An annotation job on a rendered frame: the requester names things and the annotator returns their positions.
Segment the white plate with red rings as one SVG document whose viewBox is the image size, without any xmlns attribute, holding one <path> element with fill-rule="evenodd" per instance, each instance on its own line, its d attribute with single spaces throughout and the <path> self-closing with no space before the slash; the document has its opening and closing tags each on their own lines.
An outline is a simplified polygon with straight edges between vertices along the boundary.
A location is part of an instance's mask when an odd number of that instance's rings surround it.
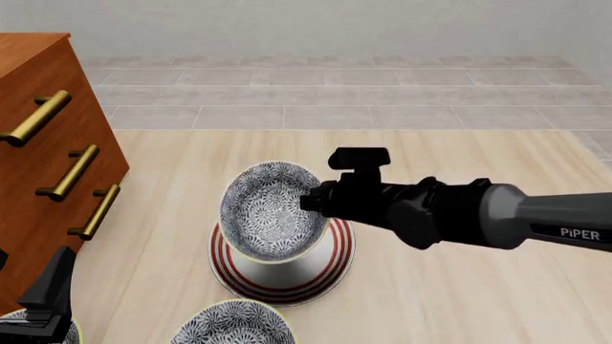
<svg viewBox="0 0 612 344">
<path fill-rule="evenodd" d="M 231 248 L 219 227 L 208 240 L 213 274 L 232 294 L 275 307 L 298 306 L 333 289 L 350 269 L 356 239 L 350 223 L 334 219 L 317 245 L 288 263 L 263 264 Z"/>
</svg>

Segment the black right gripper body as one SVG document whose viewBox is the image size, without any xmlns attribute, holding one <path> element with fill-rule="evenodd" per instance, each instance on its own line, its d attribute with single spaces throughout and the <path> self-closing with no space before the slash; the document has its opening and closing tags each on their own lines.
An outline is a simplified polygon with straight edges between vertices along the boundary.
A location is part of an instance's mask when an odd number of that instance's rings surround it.
<svg viewBox="0 0 612 344">
<path fill-rule="evenodd" d="M 383 201 L 383 184 L 328 181 L 317 188 L 317 211 L 325 217 L 368 226 L 389 227 Z"/>
</svg>

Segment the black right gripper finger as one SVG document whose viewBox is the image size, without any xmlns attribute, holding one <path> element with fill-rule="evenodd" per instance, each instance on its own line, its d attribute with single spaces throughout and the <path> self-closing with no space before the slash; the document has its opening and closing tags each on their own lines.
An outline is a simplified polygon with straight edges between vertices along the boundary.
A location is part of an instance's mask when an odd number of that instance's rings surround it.
<svg viewBox="0 0 612 344">
<path fill-rule="evenodd" d="M 304 194 L 299 198 L 300 209 L 323 215 L 325 206 L 325 191 L 326 189 L 322 185 L 316 188 L 311 188 L 307 194 Z"/>
</svg>

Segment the wooden cabinet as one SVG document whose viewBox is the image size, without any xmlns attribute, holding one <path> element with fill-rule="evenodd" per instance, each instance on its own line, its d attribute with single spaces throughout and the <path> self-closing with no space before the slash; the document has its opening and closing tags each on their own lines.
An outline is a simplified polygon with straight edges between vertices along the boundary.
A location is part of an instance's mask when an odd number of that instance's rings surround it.
<svg viewBox="0 0 612 344">
<path fill-rule="evenodd" d="M 92 192 L 119 184 L 129 169 L 67 33 L 0 33 L 0 132 L 12 131 L 38 108 L 37 97 L 67 91 L 72 100 L 24 147 L 0 141 L 0 315 L 16 311 L 18 297 L 57 248 L 85 242 L 67 234 L 83 227 L 100 198 Z M 34 194 L 51 188 L 74 158 L 94 144 L 99 153 L 68 197 L 56 203 Z"/>
</svg>

